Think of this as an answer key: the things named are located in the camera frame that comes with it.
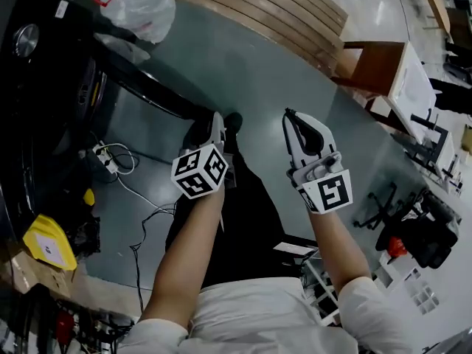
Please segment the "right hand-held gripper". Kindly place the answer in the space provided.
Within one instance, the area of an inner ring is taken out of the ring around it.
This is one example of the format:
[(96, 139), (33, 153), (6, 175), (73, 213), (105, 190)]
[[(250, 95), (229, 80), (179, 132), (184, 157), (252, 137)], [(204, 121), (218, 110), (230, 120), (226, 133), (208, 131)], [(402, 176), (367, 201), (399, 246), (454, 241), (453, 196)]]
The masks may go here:
[(331, 130), (314, 117), (289, 108), (283, 115), (282, 128), (293, 168), (288, 177), (309, 212), (324, 215), (350, 205), (350, 171), (341, 164)]

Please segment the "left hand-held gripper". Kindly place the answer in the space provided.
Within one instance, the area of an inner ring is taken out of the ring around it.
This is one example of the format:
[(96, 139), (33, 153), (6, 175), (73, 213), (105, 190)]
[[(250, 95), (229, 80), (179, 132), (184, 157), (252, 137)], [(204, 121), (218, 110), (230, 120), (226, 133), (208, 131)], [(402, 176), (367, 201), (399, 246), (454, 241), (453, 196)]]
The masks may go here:
[(208, 119), (191, 124), (183, 139), (183, 149), (191, 151), (174, 159), (171, 169), (171, 181), (189, 199), (217, 192), (224, 183), (235, 185), (233, 155), (220, 152), (225, 141), (224, 120), (217, 111), (212, 124)]

